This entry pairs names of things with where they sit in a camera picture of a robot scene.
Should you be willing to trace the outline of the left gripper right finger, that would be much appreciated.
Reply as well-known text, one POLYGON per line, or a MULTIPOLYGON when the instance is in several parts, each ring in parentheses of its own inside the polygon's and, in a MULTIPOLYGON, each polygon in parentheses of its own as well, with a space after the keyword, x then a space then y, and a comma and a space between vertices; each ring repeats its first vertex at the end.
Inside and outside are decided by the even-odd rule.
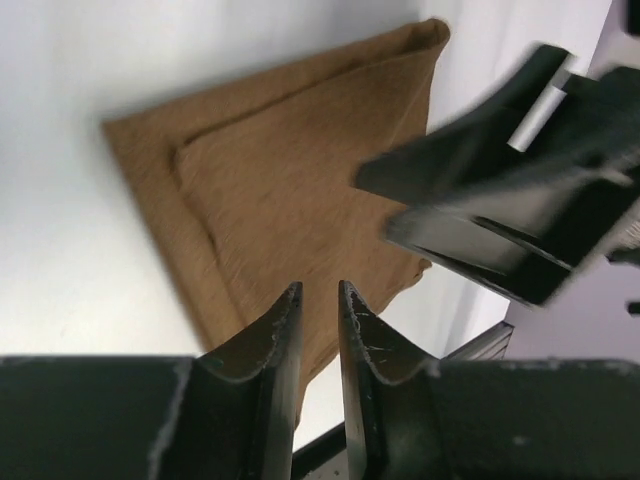
POLYGON ((341 282, 353 479, 635 479, 639 368, 621 360, 437 360, 341 282))

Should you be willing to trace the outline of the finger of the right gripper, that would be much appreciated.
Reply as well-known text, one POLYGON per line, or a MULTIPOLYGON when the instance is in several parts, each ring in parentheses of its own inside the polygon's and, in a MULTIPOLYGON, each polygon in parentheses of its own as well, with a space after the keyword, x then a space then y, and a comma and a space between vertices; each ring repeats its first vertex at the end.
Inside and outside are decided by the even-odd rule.
POLYGON ((565 49, 538 45, 480 104, 359 166, 355 187, 414 205, 505 168, 519 156, 508 141, 568 57, 565 49))
POLYGON ((630 224, 630 154, 540 158, 394 215, 386 239, 543 306, 630 224))

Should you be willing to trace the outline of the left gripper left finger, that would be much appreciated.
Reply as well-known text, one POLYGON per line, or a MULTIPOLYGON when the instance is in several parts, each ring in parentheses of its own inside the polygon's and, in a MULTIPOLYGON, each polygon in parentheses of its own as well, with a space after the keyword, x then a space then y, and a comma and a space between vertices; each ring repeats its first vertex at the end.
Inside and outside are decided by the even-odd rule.
POLYGON ((286 479, 303 288, 200 357, 8 356, 5 479, 286 479))

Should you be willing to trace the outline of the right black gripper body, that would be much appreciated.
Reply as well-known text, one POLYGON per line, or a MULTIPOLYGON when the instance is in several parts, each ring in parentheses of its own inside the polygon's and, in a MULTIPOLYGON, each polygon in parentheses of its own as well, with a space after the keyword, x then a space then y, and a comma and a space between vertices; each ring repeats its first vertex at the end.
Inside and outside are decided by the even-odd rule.
POLYGON ((637 258, 616 237, 639 209, 639 72, 578 77, 530 149, 519 200, 519 300, 547 304, 596 255, 637 258))

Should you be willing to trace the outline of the brown cloth napkin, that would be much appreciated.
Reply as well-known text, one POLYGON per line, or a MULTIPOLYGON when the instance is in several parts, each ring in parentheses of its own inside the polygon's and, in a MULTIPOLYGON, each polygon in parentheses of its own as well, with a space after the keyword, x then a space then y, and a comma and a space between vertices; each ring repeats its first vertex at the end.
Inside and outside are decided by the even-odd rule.
POLYGON ((366 160, 426 131, 450 31, 432 18, 104 122, 208 348, 303 285, 306 389, 336 357, 337 285, 381 313, 430 266, 380 237, 398 204, 355 189, 366 160))

